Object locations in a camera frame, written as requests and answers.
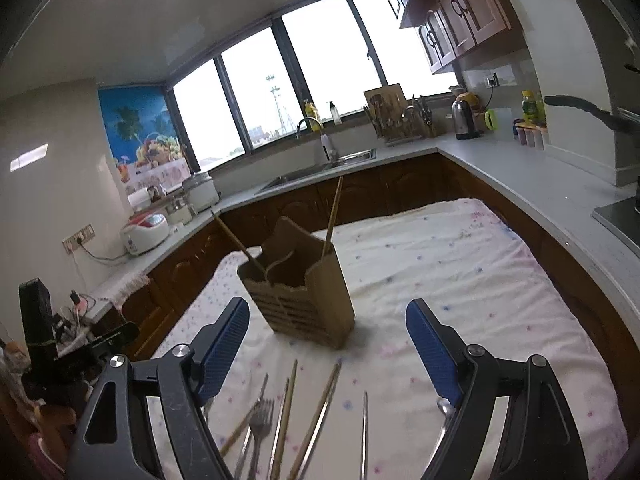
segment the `kitchen counter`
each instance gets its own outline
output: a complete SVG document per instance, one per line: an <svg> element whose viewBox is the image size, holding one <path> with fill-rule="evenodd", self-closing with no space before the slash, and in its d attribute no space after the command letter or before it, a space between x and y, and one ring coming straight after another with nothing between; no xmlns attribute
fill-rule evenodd
<svg viewBox="0 0 640 480"><path fill-rule="evenodd" d="M456 140L453 135L392 148L378 148L373 160L323 171L283 186L258 192L264 184L223 198L213 207L226 212L270 196L316 184L341 174L439 152L498 190L546 229L589 273L614 305L640 346L640 258L591 217L595 207L635 194L635 186L616 188L545 152L491 136ZM179 228L159 247L130 259L91 294L103 298L123 277L147 273L178 246L212 221L211 210ZM100 319L110 305L103 300L87 317Z"/></svg>

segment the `sink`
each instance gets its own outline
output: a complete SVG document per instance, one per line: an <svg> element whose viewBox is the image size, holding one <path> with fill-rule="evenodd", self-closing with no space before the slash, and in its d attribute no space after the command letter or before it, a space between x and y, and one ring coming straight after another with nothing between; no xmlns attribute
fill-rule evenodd
<svg viewBox="0 0 640 480"><path fill-rule="evenodd" d="M293 182L295 180L300 180L301 178L322 173L323 171L326 171L326 170L332 170L333 168L341 168L342 166L347 166L349 164L355 164L356 162L363 162L364 160L371 160L374 158L376 158L375 148L373 148L372 150L366 150L364 152L350 153L349 155L342 156L338 158L338 160L334 160L333 162L327 162L325 164L310 166L308 168L303 168L302 170L296 170L296 171L292 171L291 173L277 176L276 178L271 180L270 183L268 183L266 186L261 187L258 193L263 192L264 190L267 190L267 189L271 189L273 187L278 187L284 184L288 184L289 182Z"/></svg>

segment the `white bottle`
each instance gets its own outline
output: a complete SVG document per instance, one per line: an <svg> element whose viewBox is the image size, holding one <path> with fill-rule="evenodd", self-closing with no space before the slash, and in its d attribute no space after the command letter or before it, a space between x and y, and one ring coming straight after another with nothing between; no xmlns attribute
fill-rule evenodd
<svg viewBox="0 0 640 480"><path fill-rule="evenodd" d="M322 142L322 149L326 155L326 160L329 162L336 160L336 158L338 158L338 152L335 151L334 145L331 143L331 139L326 133L322 133L320 135L320 142Z"/></svg>
<svg viewBox="0 0 640 480"><path fill-rule="evenodd" d="M335 107L333 101L329 101L329 110L331 110L331 117L334 118L334 124L342 124L342 119L338 113L338 108Z"/></svg>

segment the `silver kettle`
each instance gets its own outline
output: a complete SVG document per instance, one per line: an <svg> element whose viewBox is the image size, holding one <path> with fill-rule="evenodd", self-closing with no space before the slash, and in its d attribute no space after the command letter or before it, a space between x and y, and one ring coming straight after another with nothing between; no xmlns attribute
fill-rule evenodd
<svg viewBox="0 0 640 480"><path fill-rule="evenodd" d="M458 140L475 139L480 136L480 133L476 131L476 124L474 123L474 114L471 111L471 106L469 106L469 103L464 99L453 102L451 114L453 115L453 125L456 131L456 138Z"/></svg>

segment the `silver fork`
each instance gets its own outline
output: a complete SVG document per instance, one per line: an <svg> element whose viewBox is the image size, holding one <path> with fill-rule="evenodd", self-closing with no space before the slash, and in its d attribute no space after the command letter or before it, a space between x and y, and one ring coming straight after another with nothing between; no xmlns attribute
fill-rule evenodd
<svg viewBox="0 0 640 480"><path fill-rule="evenodd" d="M258 457L260 456L260 444L271 431L271 423L273 421L273 399L262 400L256 406L251 419L249 419L249 428L254 436L254 452L251 455L251 465L249 466L249 476L247 480L255 480L258 471Z"/></svg>

